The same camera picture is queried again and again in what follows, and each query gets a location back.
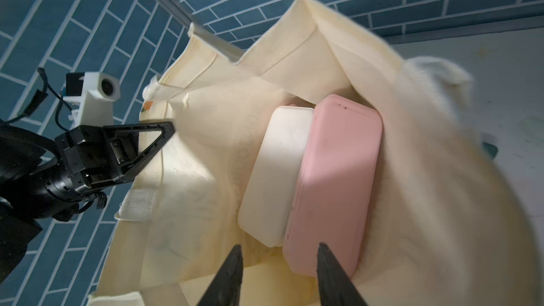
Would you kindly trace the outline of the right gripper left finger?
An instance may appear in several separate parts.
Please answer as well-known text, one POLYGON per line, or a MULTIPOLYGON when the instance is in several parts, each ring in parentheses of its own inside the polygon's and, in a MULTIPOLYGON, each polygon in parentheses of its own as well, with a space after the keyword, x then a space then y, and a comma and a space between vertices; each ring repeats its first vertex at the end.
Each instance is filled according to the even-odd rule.
POLYGON ((241 296, 243 270, 242 247, 241 245, 235 245, 197 306, 238 306, 241 296))

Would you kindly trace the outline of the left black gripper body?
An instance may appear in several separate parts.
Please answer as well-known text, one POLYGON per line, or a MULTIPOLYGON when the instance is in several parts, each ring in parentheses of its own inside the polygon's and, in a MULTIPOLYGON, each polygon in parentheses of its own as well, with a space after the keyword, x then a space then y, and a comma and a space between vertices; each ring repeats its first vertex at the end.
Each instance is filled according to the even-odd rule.
POLYGON ((120 127, 80 126, 55 138, 74 191, 98 191, 136 177, 138 133, 120 127))

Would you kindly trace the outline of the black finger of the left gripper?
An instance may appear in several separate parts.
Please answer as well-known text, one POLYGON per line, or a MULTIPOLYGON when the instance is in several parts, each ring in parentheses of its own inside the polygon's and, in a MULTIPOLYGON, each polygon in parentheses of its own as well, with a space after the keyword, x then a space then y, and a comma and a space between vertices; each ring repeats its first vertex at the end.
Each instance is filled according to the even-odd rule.
POLYGON ((102 128, 111 178, 132 181, 174 136, 170 121, 102 128))

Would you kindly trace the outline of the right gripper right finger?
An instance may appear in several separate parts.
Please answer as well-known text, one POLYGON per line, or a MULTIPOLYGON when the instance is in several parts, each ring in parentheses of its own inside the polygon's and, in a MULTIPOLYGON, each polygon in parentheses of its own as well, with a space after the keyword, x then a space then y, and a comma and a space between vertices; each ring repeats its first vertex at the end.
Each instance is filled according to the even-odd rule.
POLYGON ((368 306, 324 242, 317 252, 317 280, 321 306, 368 306))

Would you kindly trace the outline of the pink pencil case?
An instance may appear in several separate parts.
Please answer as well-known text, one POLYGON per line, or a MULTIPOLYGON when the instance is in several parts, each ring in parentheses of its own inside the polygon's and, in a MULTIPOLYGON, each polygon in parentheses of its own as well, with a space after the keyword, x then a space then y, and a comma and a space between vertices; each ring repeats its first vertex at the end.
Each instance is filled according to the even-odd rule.
POLYGON ((376 110, 341 96, 317 104, 283 242, 297 274, 315 276, 320 242, 358 266, 383 133, 376 110))

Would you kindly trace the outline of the cream canvas tote bag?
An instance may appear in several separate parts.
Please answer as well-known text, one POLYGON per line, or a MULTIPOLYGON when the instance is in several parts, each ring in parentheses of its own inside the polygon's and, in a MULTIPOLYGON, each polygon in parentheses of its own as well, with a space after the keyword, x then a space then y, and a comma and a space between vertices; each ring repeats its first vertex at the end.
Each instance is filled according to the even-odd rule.
POLYGON ((143 92, 175 134, 134 180, 90 305, 319 305, 325 243, 370 305, 542 305, 530 222, 473 126, 473 78, 317 0, 248 50, 192 25, 143 92))

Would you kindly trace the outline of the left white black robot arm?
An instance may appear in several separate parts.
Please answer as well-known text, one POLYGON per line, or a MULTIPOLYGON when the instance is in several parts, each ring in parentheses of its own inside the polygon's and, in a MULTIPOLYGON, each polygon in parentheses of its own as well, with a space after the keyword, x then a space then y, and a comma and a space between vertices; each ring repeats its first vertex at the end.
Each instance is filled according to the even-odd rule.
POLYGON ((79 126, 50 140, 1 126, 1 279, 42 231, 39 219, 67 222, 105 208, 105 189, 134 181, 174 133, 167 121, 79 126))

